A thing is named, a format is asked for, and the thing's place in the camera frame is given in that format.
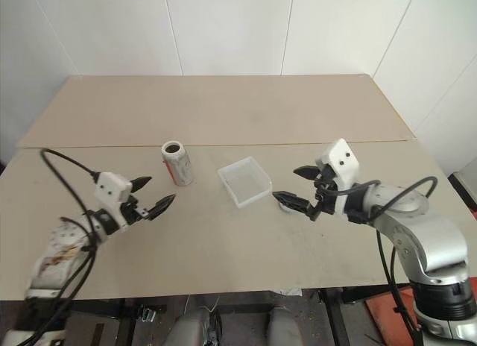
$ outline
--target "orange mat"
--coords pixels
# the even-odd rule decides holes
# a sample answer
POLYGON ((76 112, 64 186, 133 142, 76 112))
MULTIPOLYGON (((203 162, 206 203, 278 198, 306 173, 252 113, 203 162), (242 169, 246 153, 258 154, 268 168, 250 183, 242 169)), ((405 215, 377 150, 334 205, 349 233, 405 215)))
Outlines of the orange mat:
MULTIPOLYGON (((477 277, 473 277, 471 282, 474 294, 477 295, 477 277)), ((414 297, 411 288, 402 289, 401 295, 405 307, 408 308, 412 318, 416 321, 416 315, 412 309, 414 297)), ((394 312, 396 304, 391 293, 368 299, 366 304, 387 346, 412 346, 411 337, 405 328, 401 315, 394 312)))

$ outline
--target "beige table surface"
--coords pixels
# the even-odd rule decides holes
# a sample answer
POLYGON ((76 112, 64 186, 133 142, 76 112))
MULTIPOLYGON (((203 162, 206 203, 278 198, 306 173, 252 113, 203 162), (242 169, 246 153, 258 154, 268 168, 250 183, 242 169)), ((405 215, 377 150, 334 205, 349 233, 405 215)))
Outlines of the beige table surface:
POLYGON ((20 147, 414 138, 368 75, 74 76, 20 147))
MULTIPOLYGON (((316 222, 288 215, 269 195, 244 209, 229 199, 216 170, 254 156, 271 176, 274 190, 313 196, 312 183, 292 173, 311 164, 325 145, 189 147, 196 174, 175 186, 158 147, 64 148, 87 166, 126 177, 151 175, 136 195, 150 207, 176 192, 169 210, 114 235, 101 247, 80 298, 124 298, 238 292, 278 288, 357 286, 385 282, 374 230, 323 214, 316 222)), ((432 206, 462 229, 477 275, 477 222, 435 162, 415 141, 353 143, 361 181, 379 178, 407 186, 429 175, 440 184, 432 206)), ((68 181, 95 209, 93 185, 80 169, 58 160, 68 181)), ((0 177, 0 299, 22 299, 35 260, 58 217, 80 214, 72 198, 43 165, 37 149, 23 149, 0 177)), ((404 281, 402 271, 397 271, 404 281)))

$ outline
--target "can opening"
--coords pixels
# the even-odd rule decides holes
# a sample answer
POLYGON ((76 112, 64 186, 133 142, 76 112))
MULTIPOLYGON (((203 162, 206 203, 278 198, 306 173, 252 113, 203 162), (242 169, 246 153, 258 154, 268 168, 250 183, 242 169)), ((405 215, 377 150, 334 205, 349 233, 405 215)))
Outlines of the can opening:
POLYGON ((180 146, 176 145, 175 143, 173 145, 169 145, 165 148, 165 151, 170 153, 170 154, 173 154, 174 152, 177 152, 179 150, 180 150, 180 146))

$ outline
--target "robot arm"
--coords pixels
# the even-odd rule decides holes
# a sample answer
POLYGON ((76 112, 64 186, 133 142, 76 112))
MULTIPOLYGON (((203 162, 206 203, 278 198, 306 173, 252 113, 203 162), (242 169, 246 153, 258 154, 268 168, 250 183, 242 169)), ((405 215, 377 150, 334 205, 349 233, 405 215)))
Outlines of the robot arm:
POLYGON ((424 345, 477 345, 477 306, 461 231, 429 207, 428 198, 414 188, 421 183, 408 189, 378 180, 357 184, 358 166, 350 147, 340 139, 316 166, 294 171, 314 181, 315 206, 289 192, 274 192, 274 196, 312 221, 321 212, 346 216, 387 236, 411 282, 424 345))
POLYGON ((132 193, 151 177, 129 181, 112 172, 92 175, 95 197, 101 208, 95 212, 87 210, 87 214, 76 220, 62 217, 63 223, 52 230, 48 247, 34 266, 15 330, 8 331, 2 346, 64 345, 69 305, 86 280, 99 245, 117 231, 126 231, 136 221, 155 219, 167 210, 175 197, 164 197, 146 210, 138 206, 132 193))

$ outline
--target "clear plastic box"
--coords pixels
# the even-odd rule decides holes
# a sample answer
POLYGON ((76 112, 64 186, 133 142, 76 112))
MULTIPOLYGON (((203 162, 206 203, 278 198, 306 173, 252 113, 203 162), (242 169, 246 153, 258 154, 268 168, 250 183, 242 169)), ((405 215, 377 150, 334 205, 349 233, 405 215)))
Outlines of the clear plastic box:
POLYGON ((247 157, 218 170, 222 183, 238 208, 266 196, 271 180, 253 157, 247 157))

